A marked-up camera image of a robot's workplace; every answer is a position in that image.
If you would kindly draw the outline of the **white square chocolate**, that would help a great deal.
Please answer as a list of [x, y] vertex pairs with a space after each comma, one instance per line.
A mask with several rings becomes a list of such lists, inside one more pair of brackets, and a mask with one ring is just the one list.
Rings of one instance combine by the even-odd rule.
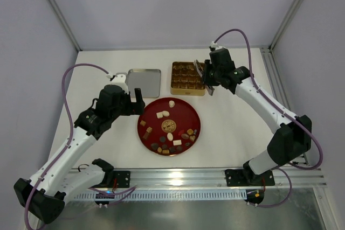
[[163, 114], [162, 114], [162, 113], [157, 113], [156, 115], [157, 115], [157, 118], [158, 118], [158, 119], [161, 119], [161, 118], [163, 117]]

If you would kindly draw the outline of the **white oval chocolate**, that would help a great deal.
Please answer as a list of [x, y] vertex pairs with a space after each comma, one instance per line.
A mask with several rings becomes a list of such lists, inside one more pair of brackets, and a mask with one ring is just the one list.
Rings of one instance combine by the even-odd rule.
[[170, 113], [169, 113], [168, 111], [163, 111], [162, 114], [163, 114], [164, 116], [169, 116], [169, 115], [170, 115]]
[[169, 141], [173, 141], [174, 137], [173, 137], [172, 133], [168, 133], [168, 134], [167, 134], [167, 139], [168, 139]]

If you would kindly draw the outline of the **white cone chocolate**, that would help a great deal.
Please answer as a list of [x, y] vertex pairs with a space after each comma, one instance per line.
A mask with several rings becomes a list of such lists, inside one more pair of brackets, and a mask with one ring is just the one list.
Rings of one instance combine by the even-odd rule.
[[175, 106], [175, 102], [172, 101], [172, 100], [170, 100], [170, 101], [169, 101], [169, 107], [172, 108], [172, 107], [174, 107], [174, 106]]

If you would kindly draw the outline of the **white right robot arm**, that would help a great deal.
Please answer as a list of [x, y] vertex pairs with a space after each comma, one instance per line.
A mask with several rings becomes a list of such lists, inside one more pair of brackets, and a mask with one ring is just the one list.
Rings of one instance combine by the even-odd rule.
[[243, 165], [241, 175], [250, 185], [261, 182], [272, 169], [283, 166], [311, 148], [312, 122], [297, 116], [272, 98], [254, 80], [245, 66], [236, 67], [226, 48], [213, 48], [204, 64], [194, 61], [202, 84], [210, 95], [222, 86], [245, 101], [267, 124], [273, 137], [265, 151]]

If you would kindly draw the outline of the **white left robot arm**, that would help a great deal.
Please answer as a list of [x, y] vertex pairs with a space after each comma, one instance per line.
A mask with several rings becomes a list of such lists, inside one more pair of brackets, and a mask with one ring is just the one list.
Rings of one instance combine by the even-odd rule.
[[65, 205], [90, 187], [109, 183], [113, 166], [96, 159], [84, 172], [67, 178], [79, 158], [109, 130], [119, 116], [142, 115], [145, 108], [141, 90], [135, 89], [136, 101], [119, 85], [107, 85], [93, 99], [92, 105], [80, 113], [66, 141], [56, 153], [29, 179], [18, 179], [14, 190], [25, 209], [25, 223], [33, 214], [45, 224], [56, 220]]

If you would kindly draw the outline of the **gold chocolate tin box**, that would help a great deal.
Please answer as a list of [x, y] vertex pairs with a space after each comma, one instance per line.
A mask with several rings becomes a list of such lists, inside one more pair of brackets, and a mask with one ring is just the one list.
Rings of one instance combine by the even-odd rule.
[[205, 86], [193, 62], [174, 61], [171, 69], [172, 95], [204, 96]]

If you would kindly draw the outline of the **brown marbled rectangular chocolate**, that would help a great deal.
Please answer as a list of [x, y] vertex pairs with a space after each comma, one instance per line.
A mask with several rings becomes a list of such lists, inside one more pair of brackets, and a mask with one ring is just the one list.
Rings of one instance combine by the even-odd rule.
[[148, 136], [150, 135], [150, 133], [145, 132], [145, 134], [143, 135], [143, 138], [146, 140], [148, 138]]

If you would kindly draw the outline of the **caramel shell chocolate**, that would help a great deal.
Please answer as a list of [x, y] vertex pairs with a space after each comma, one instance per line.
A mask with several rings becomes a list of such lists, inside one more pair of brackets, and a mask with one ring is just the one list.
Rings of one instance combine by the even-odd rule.
[[188, 133], [189, 135], [193, 135], [193, 134], [194, 134], [194, 131], [193, 131], [192, 129], [189, 129], [189, 130], [187, 131], [187, 133]]

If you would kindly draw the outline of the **dark grey egg chocolate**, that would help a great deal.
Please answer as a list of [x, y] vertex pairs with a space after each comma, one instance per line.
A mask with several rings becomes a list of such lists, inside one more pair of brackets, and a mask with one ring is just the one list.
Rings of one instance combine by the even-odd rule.
[[158, 147], [159, 147], [159, 145], [158, 145], [157, 143], [152, 143], [152, 144], [151, 144], [151, 148], [152, 148], [153, 150], [157, 150]]

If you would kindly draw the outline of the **brown heart chocolate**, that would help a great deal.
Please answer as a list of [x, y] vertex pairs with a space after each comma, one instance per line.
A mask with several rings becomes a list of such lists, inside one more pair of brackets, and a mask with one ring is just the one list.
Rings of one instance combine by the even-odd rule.
[[190, 136], [190, 137], [189, 137], [190, 141], [192, 141], [192, 142], [194, 142], [194, 141], [195, 141], [195, 138], [196, 138], [196, 136], [195, 136], [195, 135], [193, 135], [193, 136]]

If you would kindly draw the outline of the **brown oval chocolate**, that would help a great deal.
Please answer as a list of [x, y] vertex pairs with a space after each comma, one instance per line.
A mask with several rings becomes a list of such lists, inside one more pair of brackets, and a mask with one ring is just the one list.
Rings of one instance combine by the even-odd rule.
[[189, 135], [188, 135], [188, 134], [182, 134], [181, 137], [182, 137], [184, 140], [189, 139]]

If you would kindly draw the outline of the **white rectangular chocolate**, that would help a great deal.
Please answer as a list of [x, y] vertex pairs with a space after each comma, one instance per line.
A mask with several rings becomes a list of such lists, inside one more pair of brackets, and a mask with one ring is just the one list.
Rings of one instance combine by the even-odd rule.
[[182, 145], [182, 141], [181, 140], [174, 140], [173, 145], [174, 146]]

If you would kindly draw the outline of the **caramel barrel chocolate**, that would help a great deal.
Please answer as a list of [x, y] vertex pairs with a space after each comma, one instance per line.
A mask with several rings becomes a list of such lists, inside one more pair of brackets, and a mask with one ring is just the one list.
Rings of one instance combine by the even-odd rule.
[[168, 149], [165, 149], [165, 150], [162, 150], [162, 153], [165, 155], [168, 155], [168, 154], [170, 154], [170, 151]]

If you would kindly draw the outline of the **silver tin lid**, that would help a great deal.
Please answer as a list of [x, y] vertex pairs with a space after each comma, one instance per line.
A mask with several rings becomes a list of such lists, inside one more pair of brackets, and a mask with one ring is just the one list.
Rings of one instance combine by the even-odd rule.
[[130, 69], [126, 78], [130, 95], [135, 97], [135, 88], [141, 90], [143, 98], [158, 98], [161, 89], [160, 69]]

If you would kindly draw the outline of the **round red tray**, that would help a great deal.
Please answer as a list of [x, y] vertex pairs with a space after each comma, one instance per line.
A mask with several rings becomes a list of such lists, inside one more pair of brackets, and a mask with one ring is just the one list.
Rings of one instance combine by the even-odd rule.
[[[175, 106], [172, 108], [169, 107], [170, 100], [175, 102]], [[162, 113], [163, 111], [168, 111], [170, 115], [163, 115], [161, 119], [158, 119], [156, 114]], [[146, 125], [141, 126], [141, 121], [145, 121]], [[150, 132], [148, 138], [145, 140], [143, 138], [143, 135], [145, 134], [145, 132], [147, 132], [148, 127], [152, 127], [152, 131]], [[174, 97], [160, 98], [148, 104], [144, 109], [144, 113], [140, 115], [137, 123], [137, 133], [143, 146], [149, 151], [161, 156], [176, 156], [191, 149], [193, 145], [196, 144], [199, 138], [201, 128], [201, 119], [199, 118], [199, 115], [196, 112], [195, 108], [186, 101]], [[193, 131], [197, 129], [197, 134], [195, 134], [196, 138], [194, 142], [190, 141], [190, 139], [184, 140], [181, 136], [178, 135], [178, 132], [181, 130], [184, 131], [184, 134], [188, 134], [187, 131], [189, 129], [192, 129]], [[172, 133], [174, 137], [173, 141], [181, 140], [182, 145], [174, 146], [173, 141], [169, 141], [167, 139], [168, 133]], [[165, 137], [166, 141], [164, 143], [161, 143], [160, 137]], [[186, 147], [185, 144], [188, 142], [191, 145], [189, 147]], [[162, 152], [153, 150], [151, 148], [152, 143], [157, 143], [160, 148], [162, 148], [163, 144], [166, 144], [168, 146], [168, 150], [170, 147], [175, 147], [176, 152], [165, 155]]]

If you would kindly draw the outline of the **right side aluminium rail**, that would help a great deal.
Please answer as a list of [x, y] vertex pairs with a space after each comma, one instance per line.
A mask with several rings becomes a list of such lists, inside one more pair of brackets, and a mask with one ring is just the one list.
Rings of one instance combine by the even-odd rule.
[[268, 80], [270, 82], [273, 96], [289, 110], [293, 110], [291, 102], [288, 99], [285, 86], [283, 84], [277, 62], [273, 52], [268, 48], [261, 48], [260, 53], [265, 65]]

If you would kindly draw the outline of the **left aluminium frame post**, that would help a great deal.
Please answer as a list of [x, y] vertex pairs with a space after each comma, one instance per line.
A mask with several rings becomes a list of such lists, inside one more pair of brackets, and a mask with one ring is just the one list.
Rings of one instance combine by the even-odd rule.
[[78, 43], [76, 37], [74, 36], [66, 18], [63, 15], [58, 3], [56, 2], [56, 0], [47, 0], [47, 2], [49, 3], [54, 15], [56, 16], [58, 22], [60, 23], [61, 27], [63, 28], [64, 32], [66, 33], [69, 41], [71, 42], [71, 44], [73, 45], [75, 50], [77, 52], [82, 51], [80, 44]]

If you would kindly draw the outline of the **aluminium frame post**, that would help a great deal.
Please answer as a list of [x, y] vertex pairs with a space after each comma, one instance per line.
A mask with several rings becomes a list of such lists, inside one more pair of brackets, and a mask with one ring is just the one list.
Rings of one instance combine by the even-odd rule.
[[268, 49], [273, 52], [277, 44], [279, 43], [281, 37], [284, 35], [285, 31], [287, 30], [288, 26], [292, 22], [293, 18], [295, 17], [297, 11], [299, 10], [302, 2], [304, 0], [293, 0], [291, 5], [289, 6], [282, 22], [280, 23], [277, 32], [275, 33], [273, 40], [268, 47]]
[[61, 27], [63, 28], [64, 32], [66, 33], [69, 41], [71, 42], [71, 44], [73, 45], [75, 50], [77, 52], [82, 51], [80, 44], [78, 43], [76, 37], [74, 36], [66, 18], [63, 15], [58, 3], [56, 2], [56, 0], [47, 0], [47, 2], [49, 3], [54, 15], [56, 16], [58, 22], [60, 23]]

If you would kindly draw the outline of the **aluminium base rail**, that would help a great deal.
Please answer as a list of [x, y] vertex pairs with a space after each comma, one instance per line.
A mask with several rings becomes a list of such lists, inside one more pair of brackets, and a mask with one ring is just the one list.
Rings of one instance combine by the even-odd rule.
[[117, 169], [106, 185], [97, 185], [101, 171], [94, 165], [63, 177], [57, 190], [66, 194], [65, 201], [187, 201], [245, 200], [269, 190], [324, 188], [321, 170], [301, 171], [287, 166], [269, 172], [255, 184], [249, 184], [239, 169]]

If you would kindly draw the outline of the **right aluminium frame post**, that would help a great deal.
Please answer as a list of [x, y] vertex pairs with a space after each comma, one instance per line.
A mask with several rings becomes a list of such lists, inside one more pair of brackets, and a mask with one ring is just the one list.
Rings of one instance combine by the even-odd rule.
[[291, 5], [289, 6], [282, 22], [280, 23], [277, 32], [275, 33], [273, 40], [268, 47], [268, 49], [273, 52], [277, 44], [279, 43], [281, 37], [284, 35], [285, 31], [287, 30], [288, 26], [292, 22], [293, 18], [295, 17], [297, 11], [299, 10], [302, 2], [304, 0], [293, 0]]

